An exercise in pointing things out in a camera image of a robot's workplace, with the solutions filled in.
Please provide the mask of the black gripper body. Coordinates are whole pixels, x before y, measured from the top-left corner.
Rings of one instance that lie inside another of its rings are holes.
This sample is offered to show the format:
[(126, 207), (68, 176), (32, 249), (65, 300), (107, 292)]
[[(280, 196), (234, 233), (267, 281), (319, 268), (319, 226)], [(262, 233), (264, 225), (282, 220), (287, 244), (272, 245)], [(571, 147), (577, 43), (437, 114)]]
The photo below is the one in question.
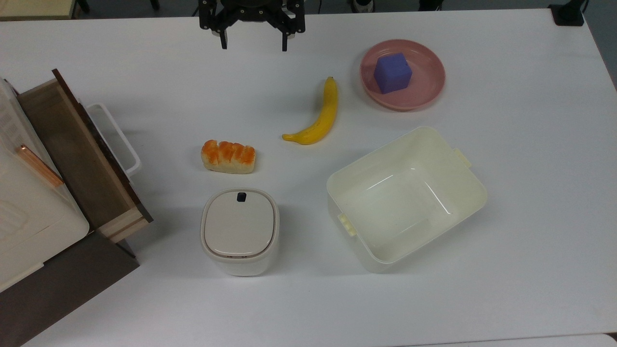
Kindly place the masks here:
[(222, 34), (236, 22), (267, 23), (284, 35), (306, 31), (303, 0), (200, 0), (199, 26)]

